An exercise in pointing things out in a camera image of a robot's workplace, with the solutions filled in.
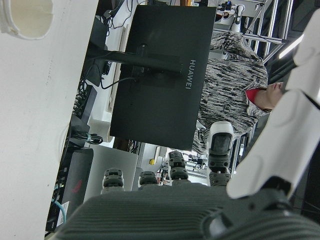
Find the right white grey robot hand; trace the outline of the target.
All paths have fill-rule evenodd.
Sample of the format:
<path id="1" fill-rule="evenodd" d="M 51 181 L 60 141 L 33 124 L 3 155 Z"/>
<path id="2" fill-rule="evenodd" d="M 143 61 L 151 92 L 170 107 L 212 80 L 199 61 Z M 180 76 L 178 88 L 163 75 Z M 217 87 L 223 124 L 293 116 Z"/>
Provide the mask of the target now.
<path id="1" fill-rule="evenodd" d="M 226 186 L 180 181 L 81 205 L 56 240 L 317 240 L 290 197 L 320 147 L 320 12 L 304 30 L 284 96 Z"/>

